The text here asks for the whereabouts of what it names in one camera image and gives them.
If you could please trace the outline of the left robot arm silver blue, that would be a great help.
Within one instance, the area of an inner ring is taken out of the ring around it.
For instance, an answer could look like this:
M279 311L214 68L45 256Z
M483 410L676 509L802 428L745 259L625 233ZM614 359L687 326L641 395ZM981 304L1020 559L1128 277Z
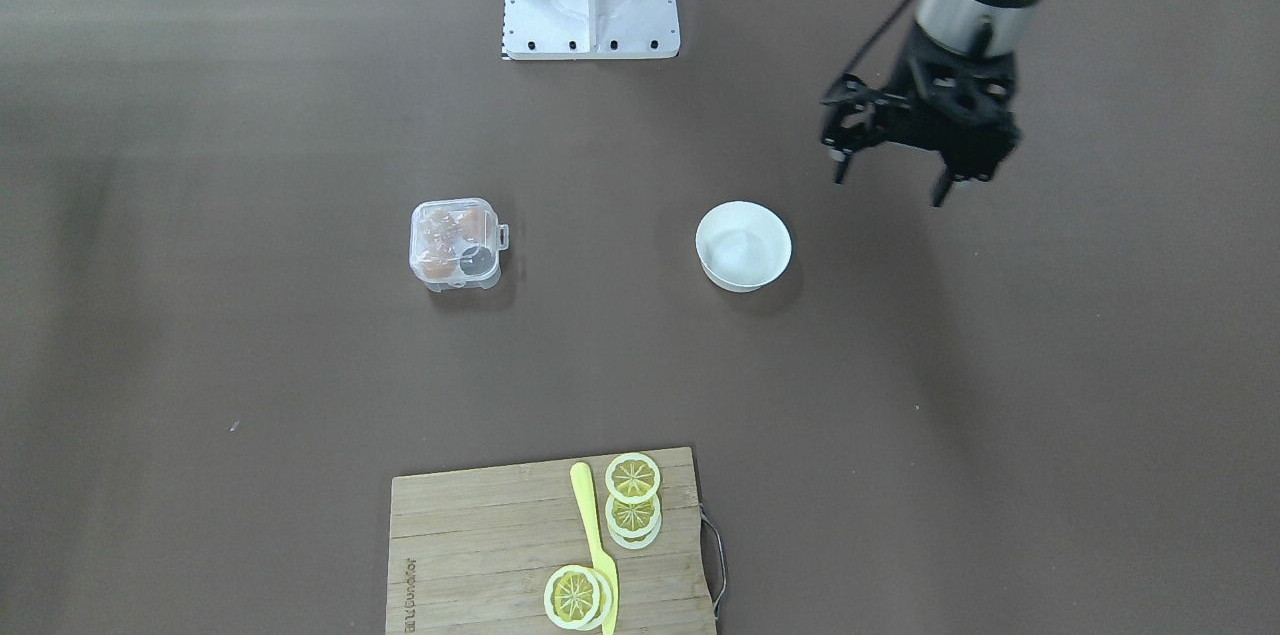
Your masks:
M1041 0L901 0L826 92L820 143L845 181L864 149L941 157L941 206L961 181L991 181L1018 149L1015 51Z

